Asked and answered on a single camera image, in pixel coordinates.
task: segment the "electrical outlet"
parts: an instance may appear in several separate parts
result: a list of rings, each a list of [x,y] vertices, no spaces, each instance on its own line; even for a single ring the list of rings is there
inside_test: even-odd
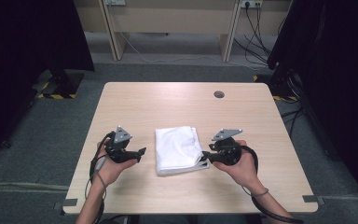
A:
[[[125,6],[126,0],[105,0],[108,6]]]
[[[241,7],[245,7],[246,8],[246,3],[249,3],[249,8],[256,8],[256,7],[261,7],[261,5],[263,4],[263,0],[243,0],[242,1],[242,6]]]

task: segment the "hand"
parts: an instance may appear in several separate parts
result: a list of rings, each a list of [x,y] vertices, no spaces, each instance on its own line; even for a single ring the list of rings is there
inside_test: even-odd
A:
[[[236,142],[240,146],[247,146],[244,140],[238,140]],[[228,173],[237,184],[246,187],[253,194],[259,194],[265,191],[265,188],[257,177],[255,161],[252,154],[248,151],[241,151],[241,158],[235,165],[227,166],[219,161],[214,162],[213,165],[217,169]]]
[[[110,139],[108,138],[104,141],[98,157],[101,157],[106,154],[106,151],[104,150],[104,148],[105,148],[106,144],[109,142],[109,140]],[[132,160],[125,161],[122,163],[115,163],[114,161],[112,161],[109,158],[109,156],[106,155],[105,157],[106,157],[105,162],[98,174],[101,176],[101,178],[106,186],[115,182],[117,180],[118,176],[121,174],[121,172],[123,172],[127,168],[132,167],[137,162],[136,159],[132,159]],[[97,182],[101,181],[101,179],[98,176],[94,176],[93,183],[95,180],[97,180]]]

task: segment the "folded towel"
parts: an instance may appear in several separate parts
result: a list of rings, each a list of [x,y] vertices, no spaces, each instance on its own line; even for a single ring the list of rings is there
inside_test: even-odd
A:
[[[171,175],[209,167],[201,161],[202,148],[196,128],[156,129],[157,174]]]

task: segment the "person's right hand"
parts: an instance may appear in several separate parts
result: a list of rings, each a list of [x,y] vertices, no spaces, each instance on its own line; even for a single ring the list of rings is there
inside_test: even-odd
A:
[[[240,144],[240,146],[247,146],[244,140],[237,140],[236,142]],[[217,169],[228,173],[237,184],[246,187],[253,194],[266,191],[257,177],[255,161],[252,154],[246,150],[242,151],[241,159],[235,165],[227,166],[218,161],[215,161],[213,165]]]

